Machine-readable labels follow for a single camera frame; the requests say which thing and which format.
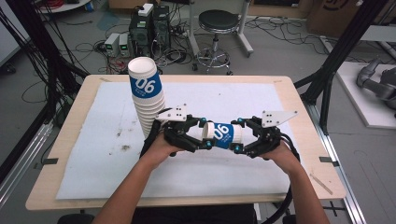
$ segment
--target forearm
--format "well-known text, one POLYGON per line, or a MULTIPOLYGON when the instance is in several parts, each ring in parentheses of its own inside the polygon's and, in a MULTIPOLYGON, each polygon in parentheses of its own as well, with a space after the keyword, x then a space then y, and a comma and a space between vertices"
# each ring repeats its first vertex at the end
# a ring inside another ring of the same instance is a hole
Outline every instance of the forearm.
POLYGON ((138 162, 107 200, 93 223, 130 224, 151 171, 152 169, 138 162))
POLYGON ((304 168, 298 166, 289 178, 297 223, 329 223, 304 168))

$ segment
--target stool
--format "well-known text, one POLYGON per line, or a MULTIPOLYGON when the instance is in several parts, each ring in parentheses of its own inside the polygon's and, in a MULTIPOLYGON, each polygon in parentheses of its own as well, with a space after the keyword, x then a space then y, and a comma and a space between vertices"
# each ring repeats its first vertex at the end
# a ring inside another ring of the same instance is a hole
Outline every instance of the stool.
MULTIPOLYGON (((208 10, 199 15, 199 25, 204 30, 215 34, 211 48, 202 49, 197 53, 197 60, 206 66, 206 73, 210 68, 227 67, 227 75, 232 75, 230 70, 230 55, 218 48, 219 35, 229 34, 236 30, 238 25, 238 15, 223 10, 208 10)), ((192 65, 192 70, 197 70, 196 64, 192 65)))

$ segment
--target black metal frame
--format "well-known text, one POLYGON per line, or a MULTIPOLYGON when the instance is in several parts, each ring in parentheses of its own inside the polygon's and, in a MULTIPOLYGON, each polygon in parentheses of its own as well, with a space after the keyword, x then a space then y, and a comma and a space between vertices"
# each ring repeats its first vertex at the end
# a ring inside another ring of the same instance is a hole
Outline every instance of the black metal frame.
POLYGON ((56 113, 56 104, 60 97, 59 92, 56 92, 57 81, 64 86, 66 93, 76 93, 78 92, 79 84, 75 81, 73 73, 82 78, 88 75, 62 57, 62 54, 59 52, 39 15, 35 11, 32 1, 6 0, 6 2, 46 60, 48 67, 48 101, 21 140, 1 164, 0 184, 6 179, 8 173, 20 158, 23 151, 27 148, 40 126, 43 123, 49 123, 53 119, 56 113))
POLYGON ((365 0, 319 70, 294 83, 296 89, 311 83, 306 92, 301 94, 302 100, 309 105, 315 105, 323 92, 319 125, 325 134, 329 134, 327 119, 332 93, 332 79, 387 2, 388 0, 365 0))

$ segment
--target metal bracket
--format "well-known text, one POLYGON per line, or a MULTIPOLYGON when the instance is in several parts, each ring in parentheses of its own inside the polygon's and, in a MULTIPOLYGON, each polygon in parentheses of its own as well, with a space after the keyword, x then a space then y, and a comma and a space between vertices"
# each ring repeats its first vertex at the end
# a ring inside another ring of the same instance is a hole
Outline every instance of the metal bracket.
POLYGON ((340 166, 340 162, 332 161, 332 158, 330 157, 319 157, 319 160, 321 162, 331 162, 334 167, 340 166))
POLYGON ((262 111, 262 127, 275 127, 297 115, 297 111, 262 111))
POLYGON ((58 163, 58 158, 51 158, 51 159, 44 159, 43 160, 43 165, 53 165, 58 163))
POLYGON ((157 115, 157 120, 186 121, 187 105, 178 105, 176 108, 166 110, 157 115))

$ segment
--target white plastic part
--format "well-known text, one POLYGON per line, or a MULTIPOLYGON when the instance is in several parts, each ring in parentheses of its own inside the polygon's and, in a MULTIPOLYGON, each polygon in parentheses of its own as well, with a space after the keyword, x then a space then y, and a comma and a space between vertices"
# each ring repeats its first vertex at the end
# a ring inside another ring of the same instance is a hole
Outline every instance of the white plastic part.
POLYGON ((147 17, 153 8, 154 8, 154 5, 152 5, 150 3, 145 3, 145 5, 143 5, 143 10, 139 10, 137 12, 137 14, 139 16, 147 17))
POLYGON ((262 127, 280 125, 298 115, 297 111, 262 111, 262 127))
POLYGON ((187 106, 178 105, 176 108, 167 110, 161 114, 158 114, 157 120, 169 120, 169 121, 186 121, 187 120, 187 106))

